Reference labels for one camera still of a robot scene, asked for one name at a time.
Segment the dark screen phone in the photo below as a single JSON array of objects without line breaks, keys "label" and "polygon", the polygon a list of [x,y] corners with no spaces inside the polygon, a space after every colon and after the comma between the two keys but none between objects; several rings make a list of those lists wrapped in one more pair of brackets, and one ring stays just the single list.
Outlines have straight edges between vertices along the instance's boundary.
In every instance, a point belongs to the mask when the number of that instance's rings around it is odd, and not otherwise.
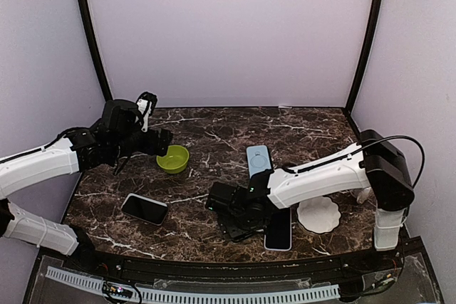
[{"label": "dark screen phone", "polygon": [[125,198],[121,211],[133,218],[160,226],[165,220],[169,208],[161,201],[130,193]]}]

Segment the light blue phone case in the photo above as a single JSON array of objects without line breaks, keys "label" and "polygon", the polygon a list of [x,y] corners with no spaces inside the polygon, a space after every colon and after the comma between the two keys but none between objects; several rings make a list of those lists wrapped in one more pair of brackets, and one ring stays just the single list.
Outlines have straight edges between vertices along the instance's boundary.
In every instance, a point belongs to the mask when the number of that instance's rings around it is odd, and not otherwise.
[{"label": "light blue phone case", "polygon": [[266,145],[249,146],[246,148],[246,153],[250,178],[255,174],[273,168],[269,149]]}]

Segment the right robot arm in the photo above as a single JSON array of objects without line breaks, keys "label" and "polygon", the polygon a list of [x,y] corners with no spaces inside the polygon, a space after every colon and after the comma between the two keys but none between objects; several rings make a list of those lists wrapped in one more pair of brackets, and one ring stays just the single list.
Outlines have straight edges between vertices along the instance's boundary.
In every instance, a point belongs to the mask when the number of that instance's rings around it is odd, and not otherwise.
[{"label": "right robot arm", "polygon": [[242,241],[265,231],[272,216],[282,209],[336,192],[371,189],[377,201],[374,247],[364,254],[363,264],[370,271],[379,271],[398,245],[418,182],[410,178],[405,155],[391,144],[392,137],[365,130],[360,139],[306,164],[257,172],[248,187],[215,182],[205,206],[217,214],[230,240]]}]

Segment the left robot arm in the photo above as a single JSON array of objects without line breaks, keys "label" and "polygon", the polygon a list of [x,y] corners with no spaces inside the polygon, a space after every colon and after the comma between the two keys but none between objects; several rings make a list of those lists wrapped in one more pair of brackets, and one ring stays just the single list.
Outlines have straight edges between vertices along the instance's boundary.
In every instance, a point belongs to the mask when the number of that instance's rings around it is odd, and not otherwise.
[{"label": "left robot arm", "polygon": [[1,159],[1,236],[72,256],[86,273],[100,267],[100,256],[82,228],[49,221],[9,200],[23,188],[100,165],[119,174],[136,152],[163,157],[172,141],[169,130],[149,130],[156,95],[144,92],[135,101],[109,100],[90,127],[71,127],[53,141]]}]

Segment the green bowl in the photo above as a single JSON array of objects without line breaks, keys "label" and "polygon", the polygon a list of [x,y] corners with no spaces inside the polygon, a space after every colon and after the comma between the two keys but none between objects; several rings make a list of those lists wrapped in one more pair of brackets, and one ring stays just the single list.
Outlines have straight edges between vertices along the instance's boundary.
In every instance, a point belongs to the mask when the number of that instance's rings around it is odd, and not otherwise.
[{"label": "green bowl", "polygon": [[189,151],[181,145],[170,145],[164,157],[156,156],[157,165],[168,174],[184,171],[189,159]]}]

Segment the white scalloped dish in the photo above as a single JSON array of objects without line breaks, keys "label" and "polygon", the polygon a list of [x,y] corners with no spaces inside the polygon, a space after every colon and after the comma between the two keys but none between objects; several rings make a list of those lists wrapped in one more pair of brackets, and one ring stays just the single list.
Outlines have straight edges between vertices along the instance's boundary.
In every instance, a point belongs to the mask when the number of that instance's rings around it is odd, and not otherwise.
[{"label": "white scalloped dish", "polygon": [[341,218],[337,203],[327,196],[301,201],[296,212],[299,223],[315,234],[333,231]]}]

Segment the patterned white mug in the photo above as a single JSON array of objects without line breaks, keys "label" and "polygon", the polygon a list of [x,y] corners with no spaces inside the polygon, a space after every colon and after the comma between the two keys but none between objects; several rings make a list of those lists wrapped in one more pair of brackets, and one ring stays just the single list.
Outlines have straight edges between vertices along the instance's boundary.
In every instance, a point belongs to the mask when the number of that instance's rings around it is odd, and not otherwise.
[{"label": "patterned white mug", "polygon": [[363,204],[365,201],[369,199],[372,193],[372,188],[367,187],[364,189],[352,189],[350,190],[350,194],[356,199],[357,204]]}]

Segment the black front rail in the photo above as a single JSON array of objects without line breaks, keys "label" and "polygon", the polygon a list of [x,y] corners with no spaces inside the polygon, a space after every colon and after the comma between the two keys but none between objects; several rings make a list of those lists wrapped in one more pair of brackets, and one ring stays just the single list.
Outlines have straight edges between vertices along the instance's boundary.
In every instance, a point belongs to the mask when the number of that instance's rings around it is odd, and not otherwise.
[{"label": "black front rail", "polygon": [[290,281],[310,279],[313,283],[347,283],[360,288],[362,276],[400,268],[410,270],[420,259],[420,267],[431,268],[421,238],[402,237],[395,251],[377,253],[373,249],[318,258],[259,263],[192,263],[127,257],[97,251],[99,265],[87,270],[72,260],[44,248],[38,252],[32,274],[37,276],[48,266],[67,268],[121,283],[152,284],[158,280],[206,283]]}]

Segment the left black frame post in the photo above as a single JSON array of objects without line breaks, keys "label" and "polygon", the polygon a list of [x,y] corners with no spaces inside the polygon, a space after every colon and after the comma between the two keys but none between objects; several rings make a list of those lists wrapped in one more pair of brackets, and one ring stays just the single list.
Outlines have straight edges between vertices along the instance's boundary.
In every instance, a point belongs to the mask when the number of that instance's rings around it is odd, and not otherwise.
[{"label": "left black frame post", "polygon": [[86,42],[88,44],[88,49],[90,52],[93,67],[95,69],[95,74],[97,77],[98,85],[100,87],[100,91],[103,95],[104,101],[112,100],[113,94],[111,92],[108,83],[108,77],[103,66],[103,61],[100,54],[97,38],[95,37],[95,29],[91,18],[88,0],[78,0],[78,7],[81,15],[81,21],[83,24]]}]

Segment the black frame post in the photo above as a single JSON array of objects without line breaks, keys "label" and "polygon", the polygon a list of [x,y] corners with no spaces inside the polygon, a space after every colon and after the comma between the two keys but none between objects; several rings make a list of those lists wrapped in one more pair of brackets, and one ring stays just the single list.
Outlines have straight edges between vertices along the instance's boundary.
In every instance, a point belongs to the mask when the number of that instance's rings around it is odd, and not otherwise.
[{"label": "black frame post", "polygon": [[93,67],[95,69],[95,74],[97,77],[98,85],[100,87],[100,91],[103,95],[104,101],[112,100],[113,94],[111,92],[108,83],[108,77],[103,66],[103,61],[100,54],[97,38],[95,37],[95,29],[91,18],[88,0],[78,0],[78,7],[81,15],[81,21],[83,24],[86,42],[88,44],[88,49],[90,52]]},{"label": "black frame post", "polygon": [[356,71],[353,77],[351,89],[344,107],[344,112],[347,117],[350,117],[352,115],[359,91],[361,89],[361,83],[363,81],[363,77],[365,75],[366,68],[368,65],[368,59],[371,54],[371,48],[373,45],[374,36],[377,28],[381,3],[382,0],[371,0],[370,3],[370,11],[368,15],[368,21],[366,24],[366,32],[364,35],[363,44],[361,47],[361,52],[356,66]]}]

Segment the right black frame post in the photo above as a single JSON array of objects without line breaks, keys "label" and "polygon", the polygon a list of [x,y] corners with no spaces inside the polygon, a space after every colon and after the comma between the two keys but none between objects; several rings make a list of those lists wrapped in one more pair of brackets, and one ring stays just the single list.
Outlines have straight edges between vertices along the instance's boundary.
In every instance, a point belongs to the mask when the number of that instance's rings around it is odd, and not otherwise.
[{"label": "right black frame post", "polygon": [[371,54],[371,48],[373,45],[374,36],[377,28],[381,3],[382,0],[371,0],[370,3],[370,11],[368,15],[368,21],[366,24],[366,32],[364,35],[363,44],[361,47],[361,52],[356,66],[356,71],[353,77],[351,89],[344,107],[344,112],[347,117],[350,117],[352,115],[359,91],[361,89],[361,83],[363,81],[363,77],[365,75],[366,68],[368,65],[368,59]]}]

